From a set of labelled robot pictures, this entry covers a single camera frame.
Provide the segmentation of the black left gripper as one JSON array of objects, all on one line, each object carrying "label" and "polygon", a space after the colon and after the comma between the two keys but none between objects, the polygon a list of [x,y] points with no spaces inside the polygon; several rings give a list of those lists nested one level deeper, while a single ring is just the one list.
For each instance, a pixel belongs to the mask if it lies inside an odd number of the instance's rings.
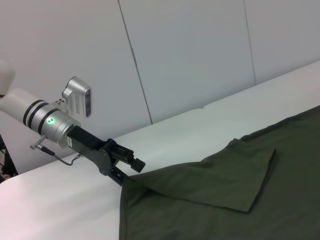
[{"label": "black left gripper", "polygon": [[110,155],[103,149],[105,141],[87,132],[80,126],[73,127],[66,135],[68,146],[93,162],[99,172],[111,178],[119,186],[123,186],[127,175],[116,166],[113,166],[110,156],[116,160],[129,165],[134,171],[140,173],[146,163],[135,158],[134,152],[117,143],[110,147]]}]

